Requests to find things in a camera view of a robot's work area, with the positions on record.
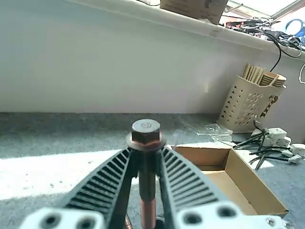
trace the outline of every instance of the cardboard box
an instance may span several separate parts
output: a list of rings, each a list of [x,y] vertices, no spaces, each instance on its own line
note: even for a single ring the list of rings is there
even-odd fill
[[[177,146],[246,215],[278,215],[288,210],[233,149]]]
[[[218,24],[228,0],[162,0],[160,8]]]

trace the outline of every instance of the perforated basket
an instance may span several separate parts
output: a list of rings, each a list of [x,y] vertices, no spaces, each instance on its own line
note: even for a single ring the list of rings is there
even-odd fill
[[[254,130],[253,118],[262,122],[284,89],[259,86],[236,76],[217,123],[236,133]]]

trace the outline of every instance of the countertop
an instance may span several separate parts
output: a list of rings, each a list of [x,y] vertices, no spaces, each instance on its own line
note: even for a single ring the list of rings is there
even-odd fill
[[[34,210],[53,206],[86,174],[119,149],[131,124],[141,118],[160,122],[171,145],[212,142],[197,130],[214,123],[203,114],[0,114],[0,225],[16,229]],[[249,160],[247,151],[238,151]],[[304,162],[266,162],[257,172],[290,210],[285,217],[305,228]],[[138,181],[132,181],[128,214],[140,226]],[[157,214],[163,213],[157,183]]]

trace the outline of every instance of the plastic bag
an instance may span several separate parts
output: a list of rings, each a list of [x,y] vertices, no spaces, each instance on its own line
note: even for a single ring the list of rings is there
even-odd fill
[[[192,132],[195,132],[197,135],[208,135],[212,137],[214,141],[225,141],[231,142],[232,141],[232,130],[225,128],[224,126],[214,124],[206,124],[203,122],[203,125],[200,127],[195,127],[187,122],[185,119],[180,117],[180,122],[183,126],[189,129]]]

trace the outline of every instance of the bolt head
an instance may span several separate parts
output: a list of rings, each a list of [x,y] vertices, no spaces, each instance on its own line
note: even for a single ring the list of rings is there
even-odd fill
[[[273,227],[273,226],[275,225],[275,220],[272,219],[272,218],[267,218],[267,219],[266,219],[266,222],[267,222],[271,227]]]
[[[132,125],[132,141],[148,144],[160,140],[160,124],[152,119],[140,119]]]

